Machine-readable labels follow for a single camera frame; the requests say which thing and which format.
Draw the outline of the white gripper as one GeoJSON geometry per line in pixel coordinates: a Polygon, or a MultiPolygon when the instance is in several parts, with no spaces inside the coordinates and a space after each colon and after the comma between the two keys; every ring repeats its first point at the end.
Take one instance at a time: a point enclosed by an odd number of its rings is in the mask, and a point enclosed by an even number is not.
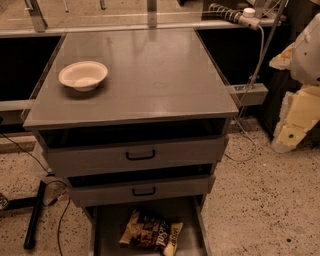
{"type": "MultiPolygon", "coordinates": [[[[294,44],[290,44],[270,60],[269,66],[278,70],[290,70],[293,48],[294,44]]],[[[274,130],[273,150],[278,153],[294,150],[319,121],[319,86],[303,85],[296,93],[286,92],[274,130]]]]}

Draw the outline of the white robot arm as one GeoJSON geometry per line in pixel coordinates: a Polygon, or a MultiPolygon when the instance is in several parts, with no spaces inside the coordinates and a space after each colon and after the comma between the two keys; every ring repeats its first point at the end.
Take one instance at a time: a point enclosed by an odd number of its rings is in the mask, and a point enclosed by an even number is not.
{"type": "Polygon", "coordinates": [[[294,43],[272,58],[269,66],[289,70],[302,87],[286,93],[272,148],[278,153],[294,150],[320,121],[320,14],[300,33],[294,43]]]}

